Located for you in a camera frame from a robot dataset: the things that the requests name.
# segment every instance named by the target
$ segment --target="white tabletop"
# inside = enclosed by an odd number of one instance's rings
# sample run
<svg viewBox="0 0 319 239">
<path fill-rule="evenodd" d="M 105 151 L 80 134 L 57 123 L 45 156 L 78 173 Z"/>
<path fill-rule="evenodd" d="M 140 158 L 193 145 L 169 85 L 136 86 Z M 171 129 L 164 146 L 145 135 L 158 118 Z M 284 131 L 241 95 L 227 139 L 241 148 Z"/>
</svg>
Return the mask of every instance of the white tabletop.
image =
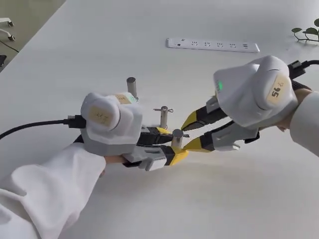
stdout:
<svg viewBox="0 0 319 239">
<path fill-rule="evenodd" d="M 170 129 L 214 94 L 212 75 L 264 55 L 319 59 L 297 43 L 319 2 L 304 0 L 68 0 L 0 74 L 0 131 L 78 114 L 89 92 L 137 79 L 145 123 L 167 105 Z M 169 49 L 168 37 L 257 42 L 261 53 Z M 312 67 L 298 80 L 319 89 Z M 204 130 L 191 132 L 195 137 Z M 0 176 L 47 160 L 79 130 L 43 126 L 0 141 Z M 154 172 L 109 166 L 61 239 L 300 239 L 319 235 L 319 160 L 289 133 L 265 130 L 236 152 L 192 153 Z"/>
</svg>

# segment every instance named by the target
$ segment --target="metal cylinder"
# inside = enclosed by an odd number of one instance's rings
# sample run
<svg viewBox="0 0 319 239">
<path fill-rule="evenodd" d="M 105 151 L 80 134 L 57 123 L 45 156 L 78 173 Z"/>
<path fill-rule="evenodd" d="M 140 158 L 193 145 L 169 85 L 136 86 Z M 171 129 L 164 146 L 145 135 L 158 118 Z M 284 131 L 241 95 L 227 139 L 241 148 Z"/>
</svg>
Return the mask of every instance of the metal cylinder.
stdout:
<svg viewBox="0 0 319 239">
<path fill-rule="evenodd" d="M 173 140 L 171 141 L 171 147 L 181 148 L 184 132 L 180 129 L 175 129 L 172 134 Z"/>
<path fill-rule="evenodd" d="M 167 115 L 168 115 L 168 107 L 162 106 L 160 108 L 160 124 L 161 128 L 167 129 Z"/>
<path fill-rule="evenodd" d="M 138 99 L 137 91 L 136 91 L 136 79 L 134 77 L 129 77 L 126 80 L 128 84 L 128 92 L 130 92 L 136 99 Z"/>
</svg>

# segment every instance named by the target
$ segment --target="white lab coat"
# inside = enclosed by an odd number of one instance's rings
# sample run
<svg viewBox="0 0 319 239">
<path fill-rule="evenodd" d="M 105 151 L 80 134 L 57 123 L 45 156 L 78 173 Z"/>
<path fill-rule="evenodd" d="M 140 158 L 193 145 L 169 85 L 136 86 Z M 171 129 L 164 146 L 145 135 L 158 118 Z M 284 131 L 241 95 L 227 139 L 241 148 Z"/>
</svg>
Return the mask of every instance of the white lab coat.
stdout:
<svg viewBox="0 0 319 239">
<path fill-rule="evenodd" d="M 290 133 L 319 156 L 319 93 L 298 107 Z M 57 239 L 77 221 L 105 164 L 74 143 L 42 165 L 17 168 L 0 183 L 0 238 Z"/>
</svg>

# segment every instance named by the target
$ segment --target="white chair base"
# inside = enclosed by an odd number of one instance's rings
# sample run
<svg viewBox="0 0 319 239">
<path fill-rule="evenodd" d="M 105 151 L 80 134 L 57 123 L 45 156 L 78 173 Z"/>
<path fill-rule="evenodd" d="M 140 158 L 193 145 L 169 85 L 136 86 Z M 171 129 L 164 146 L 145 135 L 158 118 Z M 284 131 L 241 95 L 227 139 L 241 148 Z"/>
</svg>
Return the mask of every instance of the white chair base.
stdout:
<svg viewBox="0 0 319 239">
<path fill-rule="evenodd" d="M 6 22 L 9 27 L 14 26 L 13 22 L 12 22 L 11 19 L 8 18 L 8 17 L 0 18 L 0 23 L 2 23 L 2 22 Z M 3 30 L 3 29 L 1 29 L 1 28 L 0 28 L 0 32 L 5 33 L 5 34 L 8 36 L 8 39 L 9 39 L 10 41 L 15 41 L 15 36 L 11 35 L 10 32 L 5 31 L 5 30 Z"/>
</svg>

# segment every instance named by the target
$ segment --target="power strip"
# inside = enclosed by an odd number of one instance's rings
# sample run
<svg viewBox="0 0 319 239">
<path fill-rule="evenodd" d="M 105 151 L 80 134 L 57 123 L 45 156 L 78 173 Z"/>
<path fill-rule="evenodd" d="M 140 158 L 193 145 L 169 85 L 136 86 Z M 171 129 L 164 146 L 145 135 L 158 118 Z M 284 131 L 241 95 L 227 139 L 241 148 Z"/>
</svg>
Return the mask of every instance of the power strip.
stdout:
<svg viewBox="0 0 319 239">
<path fill-rule="evenodd" d="M 234 41 L 216 41 L 216 40 L 199 40 L 187 38 L 168 38 L 167 47 L 213 50 L 213 51 L 237 51 L 237 52 L 260 52 L 256 43 L 234 42 Z"/>
</svg>

